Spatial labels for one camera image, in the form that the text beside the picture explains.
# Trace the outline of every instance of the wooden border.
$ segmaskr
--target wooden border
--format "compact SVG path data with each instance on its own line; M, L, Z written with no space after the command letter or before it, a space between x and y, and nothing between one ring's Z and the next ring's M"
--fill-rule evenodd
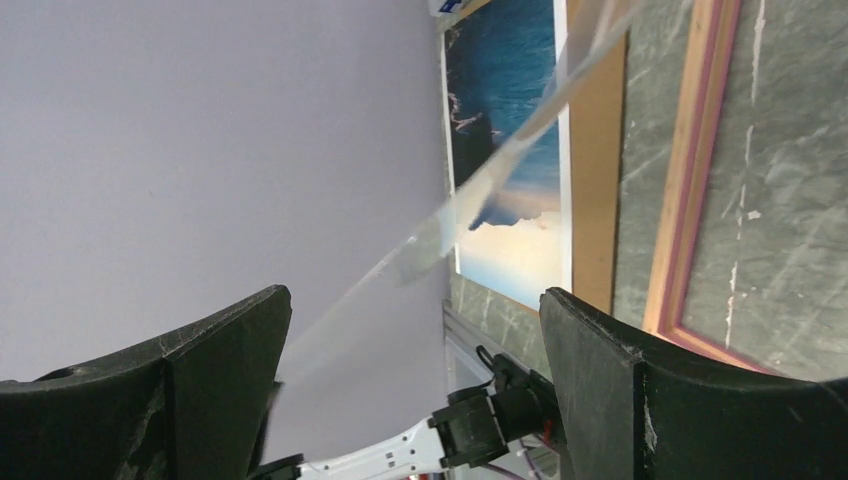
M569 22L585 1L592 0L567 0ZM569 102L572 292L606 314L615 287L626 60L627 35Z
M480 10L480 7L486 5L491 1L492 0L472 0L471 3L469 3L459 11L459 19L457 21L462 20L463 18L471 15L477 10Z
M741 0L695 0L642 328L701 355L766 371L682 324Z

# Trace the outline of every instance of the poster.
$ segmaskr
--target poster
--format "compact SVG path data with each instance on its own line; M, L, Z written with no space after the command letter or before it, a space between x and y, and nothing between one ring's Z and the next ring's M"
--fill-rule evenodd
M565 25L565 0L492 0L444 33L454 191L536 108ZM571 289L568 147L566 110L460 237L458 273L534 310L547 288Z

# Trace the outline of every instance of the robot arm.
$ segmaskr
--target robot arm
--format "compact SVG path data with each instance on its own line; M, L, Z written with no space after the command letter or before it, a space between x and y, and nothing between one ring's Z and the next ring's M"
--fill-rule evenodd
M504 355L492 357L483 347L477 353L492 370L492 381L450 394L447 407L412 428L333 459L285 458L259 467L251 480L395 480L487 464L508 454L509 443L526 435L545 435L551 444L563 442L554 427L561 422L553 385Z

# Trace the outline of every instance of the blue water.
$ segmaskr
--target blue water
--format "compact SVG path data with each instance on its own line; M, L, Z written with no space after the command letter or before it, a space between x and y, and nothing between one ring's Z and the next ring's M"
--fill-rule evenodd
M460 22L445 39L448 92L459 103L455 119L482 115L477 124L490 122L483 127L490 130L490 139L472 138L482 135L474 131L474 124L457 130L453 123L455 170L457 165L473 169L491 154L487 150L518 129L542 96L556 61L553 1L493 0ZM505 189L559 193L556 128L539 140ZM490 203L477 224L513 225L517 220Z

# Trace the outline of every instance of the gray marble wall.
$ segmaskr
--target gray marble wall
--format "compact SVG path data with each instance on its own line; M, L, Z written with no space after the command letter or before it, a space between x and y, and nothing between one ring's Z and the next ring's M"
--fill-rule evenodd
M642 321L691 0L630 33L614 313ZM848 374L848 14L743 2L684 322L789 375ZM547 372L538 316L454 275L461 314Z

